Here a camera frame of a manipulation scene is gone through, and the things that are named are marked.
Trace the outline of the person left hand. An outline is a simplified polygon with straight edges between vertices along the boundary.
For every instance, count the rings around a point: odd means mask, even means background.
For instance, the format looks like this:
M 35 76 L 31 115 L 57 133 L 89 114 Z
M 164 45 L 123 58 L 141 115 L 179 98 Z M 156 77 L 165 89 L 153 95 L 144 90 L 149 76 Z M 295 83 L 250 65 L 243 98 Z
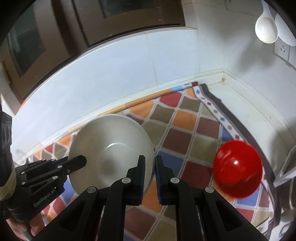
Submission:
M 9 224 L 10 228 L 13 230 L 15 235 L 20 240 L 25 240 L 23 236 L 23 232 L 27 231 L 27 226 L 21 223 L 18 223 L 13 217 L 6 220 Z M 31 227 L 31 234 L 36 236 L 44 227 L 44 222 L 41 214 L 36 215 L 30 222 L 29 225 Z

